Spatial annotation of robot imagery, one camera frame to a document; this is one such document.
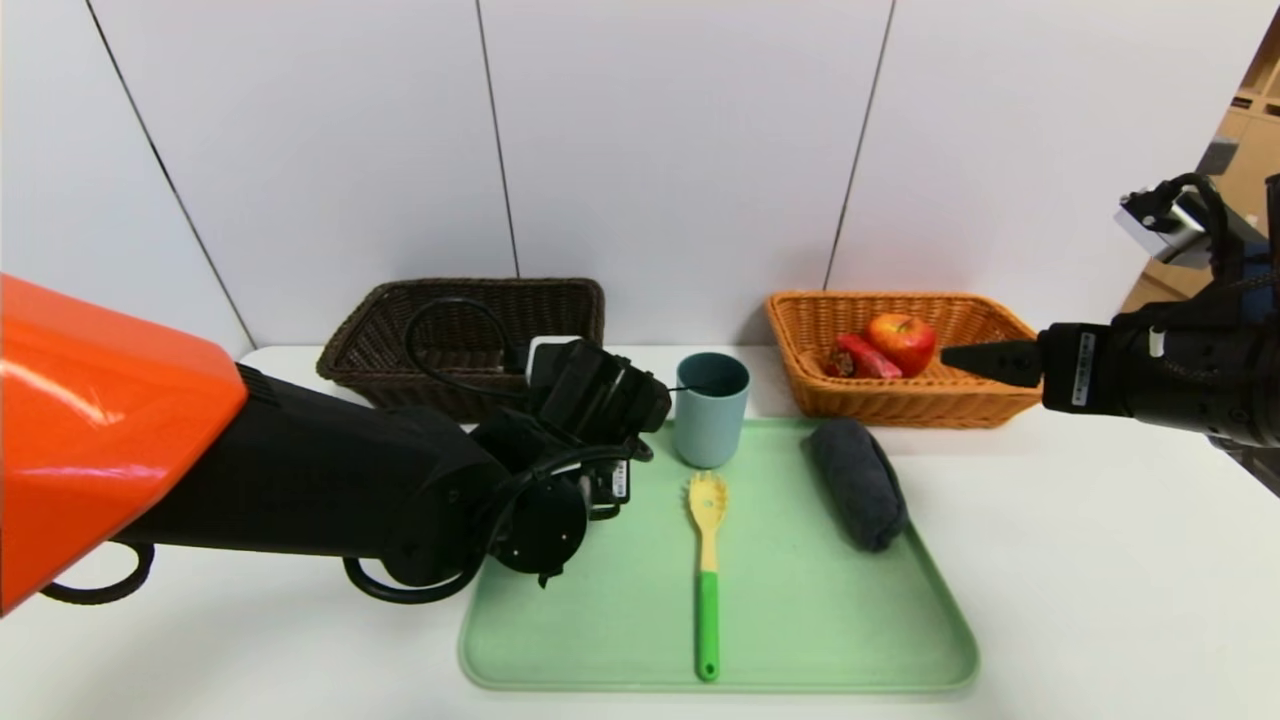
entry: gray towel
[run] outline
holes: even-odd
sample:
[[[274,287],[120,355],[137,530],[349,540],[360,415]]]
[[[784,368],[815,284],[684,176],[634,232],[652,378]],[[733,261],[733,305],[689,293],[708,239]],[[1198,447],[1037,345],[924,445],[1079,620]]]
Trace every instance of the gray towel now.
[[[838,418],[809,436],[809,450],[854,543],[879,552],[906,527],[897,473],[861,423]]]

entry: table surface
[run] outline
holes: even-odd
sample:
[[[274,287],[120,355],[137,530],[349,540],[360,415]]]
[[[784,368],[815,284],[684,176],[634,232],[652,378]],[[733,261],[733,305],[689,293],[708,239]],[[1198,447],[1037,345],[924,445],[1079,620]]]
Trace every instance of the table surface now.
[[[669,383],[708,348],[612,350]],[[777,348],[710,350],[751,369],[751,416],[797,414]],[[319,351],[244,363],[358,401],[316,377]],[[965,691],[489,692],[457,661],[471,588],[396,606],[335,559],[161,547],[124,601],[36,597],[0,621],[0,717],[1280,717],[1280,501],[1203,438],[1042,409],[995,430],[874,432],[978,638]],[[105,547],[64,580],[110,582],[131,562]]]

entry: green spatula handle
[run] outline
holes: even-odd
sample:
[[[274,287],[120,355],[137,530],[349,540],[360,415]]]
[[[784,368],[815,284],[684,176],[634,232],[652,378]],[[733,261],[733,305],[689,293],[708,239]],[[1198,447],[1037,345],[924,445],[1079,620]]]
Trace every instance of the green spatula handle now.
[[[698,676],[719,678],[719,578],[705,571],[698,574]]]

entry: label sticker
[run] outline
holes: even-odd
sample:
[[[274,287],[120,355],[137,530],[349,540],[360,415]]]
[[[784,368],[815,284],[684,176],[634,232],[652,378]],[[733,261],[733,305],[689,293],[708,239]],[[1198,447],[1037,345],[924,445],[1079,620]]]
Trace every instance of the label sticker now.
[[[631,486],[631,461],[618,462],[613,468],[613,497],[618,501],[627,498],[627,491]]]
[[[1080,333],[1080,354],[1075,359],[1075,386],[1071,388],[1071,405],[1084,407],[1089,402],[1089,375],[1093,374],[1093,348],[1098,337],[1093,333]]]

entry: teal cup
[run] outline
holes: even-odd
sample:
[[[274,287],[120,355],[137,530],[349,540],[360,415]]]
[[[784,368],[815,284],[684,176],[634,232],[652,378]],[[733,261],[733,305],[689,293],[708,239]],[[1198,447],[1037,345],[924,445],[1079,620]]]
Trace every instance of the teal cup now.
[[[719,468],[737,452],[751,374],[728,355],[699,352],[676,368],[676,452],[694,468]]]

